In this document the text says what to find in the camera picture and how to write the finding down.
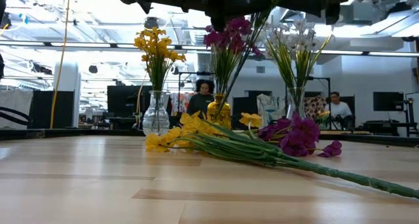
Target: light wood surface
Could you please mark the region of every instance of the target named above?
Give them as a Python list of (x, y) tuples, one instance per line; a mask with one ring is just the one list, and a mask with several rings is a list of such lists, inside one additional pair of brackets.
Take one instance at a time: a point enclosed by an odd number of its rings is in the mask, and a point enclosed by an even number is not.
[[(330, 141), (321, 141), (323, 147)], [(419, 189), (419, 150), (308, 160)], [(290, 169), (146, 153), (141, 137), (0, 141), (0, 223), (419, 223), (419, 200)]]

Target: television screen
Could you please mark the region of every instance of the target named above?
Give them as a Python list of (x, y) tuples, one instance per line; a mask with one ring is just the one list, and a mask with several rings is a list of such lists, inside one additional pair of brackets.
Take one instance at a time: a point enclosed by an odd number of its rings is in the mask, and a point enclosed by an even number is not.
[(374, 111), (403, 111), (403, 92), (374, 92)]

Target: clear glass vase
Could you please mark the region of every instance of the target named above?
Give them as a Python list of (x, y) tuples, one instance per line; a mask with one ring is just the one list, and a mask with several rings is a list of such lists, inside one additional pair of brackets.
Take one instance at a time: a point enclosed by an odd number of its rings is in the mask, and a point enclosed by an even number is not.
[(224, 93), (217, 93), (215, 94), (215, 101), (211, 102), (207, 108), (207, 120), (212, 123), (218, 123), (220, 126), (224, 126), (225, 128), (231, 129), (231, 106), (227, 102), (224, 103), (224, 106), (218, 113), (221, 102), (224, 100), (225, 94)]
[(169, 114), (164, 107), (166, 93), (159, 90), (150, 91), (150, 106), (144, 114), (143, 131), (145, 135), (164, 135), (170, 129)]
[(306, 117), (304, 108), (304, 87), (288, 88), (287, 119), (292, 119), (297, 114), (302, 119)]

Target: man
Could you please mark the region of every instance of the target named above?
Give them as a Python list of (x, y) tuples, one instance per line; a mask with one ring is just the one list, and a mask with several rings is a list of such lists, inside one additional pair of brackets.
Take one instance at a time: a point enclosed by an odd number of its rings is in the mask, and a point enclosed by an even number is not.
[(340, 94), (339, 92), (332, 92), (330, 93), (330, 100), (331, 100), (331, 110), (329, 110), (329, 105), (326, 105), (326, 111), (330, 111), (332, 117), (336, 117), (340, 115), (343, 119), (349, 115), (352, 115), (349, 106), (345, 102), (340, 101)]

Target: person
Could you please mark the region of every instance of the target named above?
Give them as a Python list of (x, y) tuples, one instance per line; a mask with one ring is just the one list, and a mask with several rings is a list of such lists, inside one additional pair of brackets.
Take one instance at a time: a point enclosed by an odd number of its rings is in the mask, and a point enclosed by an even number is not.
[(339, 92), (330, 93), (331, 99), (331, 110), (329, 110), (329, 105), (326, 105), (325, 110), (330, 111), (332, 117), (340, 115), (343, 119), (347, 116), (352, 115), (352, 112), (347, 103), (341, 102)]
[(207, 113), (208, 104), (214, 101), (212, 93), (214, 91), (214, 82), (209, 80), (197, 80), (196, 91), (198, 92), (189, 100), (187, 113), (192, 115), (198, 111), (202, 114)]

